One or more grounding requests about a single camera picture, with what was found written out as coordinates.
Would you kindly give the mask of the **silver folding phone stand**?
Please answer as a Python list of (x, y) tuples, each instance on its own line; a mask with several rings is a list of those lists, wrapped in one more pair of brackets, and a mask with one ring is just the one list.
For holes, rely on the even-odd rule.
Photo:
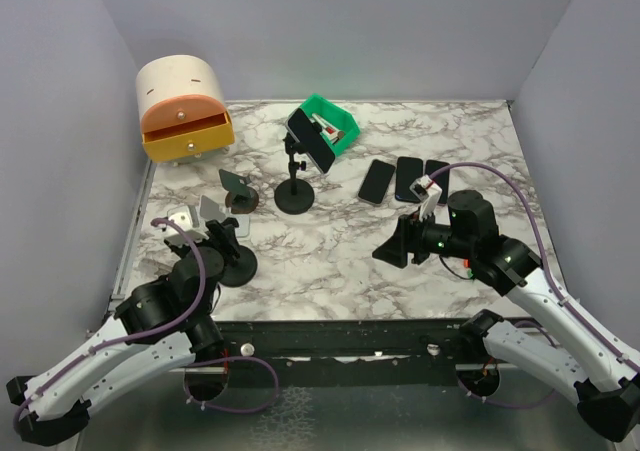
[(229, 208), (221, 207), (217, 202), (209, 197), (200, 197), (199, 215), (204, 221), (217, 220), (222, 223), (227, 218), (237, 221), (236, 236), (238, 238), (248, 238), (250, 235), (250, 216), (248, 214), (234, 214)]

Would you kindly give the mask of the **brown round-base phone stand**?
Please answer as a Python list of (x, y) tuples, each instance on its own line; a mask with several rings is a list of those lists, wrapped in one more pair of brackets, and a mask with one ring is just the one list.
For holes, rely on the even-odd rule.
[(259, 204), (257, 191), (250, 186), (250, 179), (245, 176), (220, 169), (219, 177), (223, 189), (227, 192), (225, 206), (233, 214), (250, 214)]

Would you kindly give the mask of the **silver-edged phone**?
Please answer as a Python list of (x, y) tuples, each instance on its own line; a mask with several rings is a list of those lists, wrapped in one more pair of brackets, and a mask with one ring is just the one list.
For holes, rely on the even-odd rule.
[(371, 205), (380, 205), (387, 193), (396, 167), (373, 159), (357, 193), (357, 198)]

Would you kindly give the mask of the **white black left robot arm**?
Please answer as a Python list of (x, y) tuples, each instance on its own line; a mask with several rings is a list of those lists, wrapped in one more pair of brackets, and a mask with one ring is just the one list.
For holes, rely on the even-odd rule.
[(173, 229), (180, 246), (171, 270), (136, 287), (103, 325), (68, 357), (37, 376), (7, 385), (17, 410), (21, 440), (55, 446), (82, 431), (92, 413), (166, 371), (214, 363), (224, 339), (212, 318), (213, 294), (239, 258), (236, 219), (211, 220), (204, 234), (166, 218), (153, 225)]

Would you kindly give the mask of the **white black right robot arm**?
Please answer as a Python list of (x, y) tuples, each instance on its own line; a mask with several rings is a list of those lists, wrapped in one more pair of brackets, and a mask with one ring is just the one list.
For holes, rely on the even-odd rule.
[(547, 345), (483, 310), (459, 338), (461, 354), (509, 362), (563, 395), (583, 421), (620, 443), (639, 424), (639, 352), (614, 336), (548, 273), (523, 242), (501, 234), (492, 205), (477, 191), (448, 199), (450, 222), (436, 222), (430, 202), (402, 215), (393, 235), (372, 253), (397, 268), (432, 254), (467, 260), (473, 277), (525, 310), (559, 343)]

